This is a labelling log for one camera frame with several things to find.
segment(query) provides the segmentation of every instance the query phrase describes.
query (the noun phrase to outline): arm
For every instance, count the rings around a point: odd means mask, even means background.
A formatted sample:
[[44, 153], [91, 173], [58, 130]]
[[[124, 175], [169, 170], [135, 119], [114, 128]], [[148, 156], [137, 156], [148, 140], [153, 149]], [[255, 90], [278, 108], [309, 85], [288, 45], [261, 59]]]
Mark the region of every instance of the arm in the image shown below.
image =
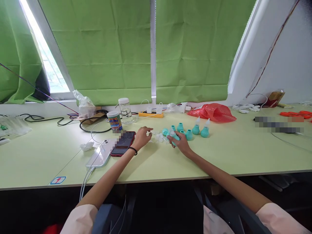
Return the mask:
[[175, 132], [180, 141], [168, 136], [168, 139], [174, 142], [180, 151], [190, 160], [192, 160], [199, 168], [211, 176], [218, 184], [220, 184], [225, 190], [227, 190], [233, 197], [242, 202], [254, 213], [257, 213], [261, 207], [271, 201], [257, 192], [244, 182], [241, 182], [234, 176], [222, 171], [220, 168], [207, 162], [205, 159], [195, 154], [189, 147], [184, 134]]
[[[146, 145], [152, 137], [152, 133], [146, 136], [147, 132], [152, 128], [142, 127], [136, 134], [136, 139], [131, 147], [139, 151]], [[133, 158], [135, 151], [128, 149], [126, 153], [101, 177], [101, 179], [90, 189], [90, 191], [78, 203], [78, 206], [85, 204], [95, 205], [97, 209], [103, 204], [104, 200], [110, 193], [120, 174], [123, 172], [127, 164]]]

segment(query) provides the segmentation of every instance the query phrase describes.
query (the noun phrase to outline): phone case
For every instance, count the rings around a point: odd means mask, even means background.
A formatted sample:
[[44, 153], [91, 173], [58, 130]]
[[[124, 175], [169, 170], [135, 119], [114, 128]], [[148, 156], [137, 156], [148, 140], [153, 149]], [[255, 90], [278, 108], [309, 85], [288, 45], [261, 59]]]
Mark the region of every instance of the phone case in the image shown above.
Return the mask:
[[[133, 135], [133, 137], [132, 137], [132, 141], [131, 141], [131, 143], [130, 143], [130, 145], [129, 145], [129, 146], [131, 146], [132, 143], [133, 143], [133, 141], [134, 141], [136, 132], [134, 132], [134, 131], [127, 131], [127, 132], [133, 132], [133, 133], [134, 133], [134, 135]], [[112, 157], [121, 157], [121, 156], [123, 156], [123, 154], [113, 154], [113, 153], [111, 153], [110, 155], [111, 155]]]

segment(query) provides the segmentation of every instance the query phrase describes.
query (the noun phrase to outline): red plastic bag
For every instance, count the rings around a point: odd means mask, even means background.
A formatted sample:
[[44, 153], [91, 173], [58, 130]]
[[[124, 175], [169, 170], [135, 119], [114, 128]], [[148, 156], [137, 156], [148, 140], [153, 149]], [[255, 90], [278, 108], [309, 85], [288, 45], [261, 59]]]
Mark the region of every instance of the red plastic bag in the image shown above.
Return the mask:
[[230, 109], [218, 103], [211, 103], [199, 106], [188, 112], [188, 115], [198, 117], [203, 119], [211, 119], [212, 121], [228, 123], [236, 120], [231, 114]]

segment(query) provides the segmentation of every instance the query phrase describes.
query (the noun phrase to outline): brown bottle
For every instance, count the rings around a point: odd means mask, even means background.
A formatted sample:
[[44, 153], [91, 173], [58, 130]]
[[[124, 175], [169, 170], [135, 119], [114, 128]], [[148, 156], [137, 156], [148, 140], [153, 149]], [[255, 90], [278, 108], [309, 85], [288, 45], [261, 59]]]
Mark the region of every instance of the brown bottle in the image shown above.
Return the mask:
[[276, 107], [277, 104], [280, 102], [280, 100], [282, 99], [282, 97], [284, 96], [285, 92], [283, 89], [278, 89], [274, 92], [272, 92], [269, 96], [269, 98], [267, 99], [267, 102], [263, 105], [264, 107]]

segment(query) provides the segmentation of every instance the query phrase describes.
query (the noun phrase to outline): desk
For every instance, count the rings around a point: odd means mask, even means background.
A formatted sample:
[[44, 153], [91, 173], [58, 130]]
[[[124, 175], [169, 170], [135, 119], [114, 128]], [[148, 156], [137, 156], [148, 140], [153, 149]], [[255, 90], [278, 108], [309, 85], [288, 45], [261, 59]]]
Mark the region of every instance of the desk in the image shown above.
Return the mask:
[[[312, 111], [312, 108], [300, 105], [291, 111], [300, 110]], [[255, 116], [278, 117], [278, 113], [282, 111], [288, 110], [276, 107], [249, 114], [232, 111], [237, 117], [236, 121], [226, 124], [211, 122], [210, 137], [193, 136], [189, 145], [197, 154], [235, 176], [312, 171], [311, 153], [282, 142], [266, 132], [265, 128], [255, 128]], [[148, 126], [161, 131], [172, 124], [177, 126], [179, 122], [183, 123], [185, 129], [192, 129], [195, 120], [195, 117], [186, 114], [165, 114], [162, 119], [139, 118], [134, 124], [124, 125], [124, 129], [137, 131], [141, 126]], [[205, 121], [201, 120], [200, 129]], [[312, 136], [312, 123], [305, 120], [302, 125], [305, 134]], [[87, 172], [85, 164], [95, 149], [83, 152], [78, 147], [91, 139], [90, 134], [82, 132], [78, 123], [58, 127], [54, 121], [49, 121], [32, 123], [30, 126], [33, 128], [32, 132], [0, 146], [0, 155], [5, 155], [4, 158], [0, 158], [0, 177], [6, 178], [1, 180], [0, 188], [51, 186], [49, 183], [56, 176], [66, 176], [66, 180], [56, 186], [80, 186]], [[105, 130], [108, 126], [106, 122], [100, 123], [95, 127], [95, 131]], [[275, 134], [286, 141], [312, 150], [310, 139], [283, 133]], [[116, 136], [107, 132], [96, 134], [94, 137], [97, 141], [108, 138]], [[105, 167], [96, 169], [88, 184], [96, 183], [118, 159], [111, 157]], [[130, 161], [117, 182], [200, 178], [208, 178], [208, 175], [178, 149], [173, 149], [165, 143], [148, 143]]]

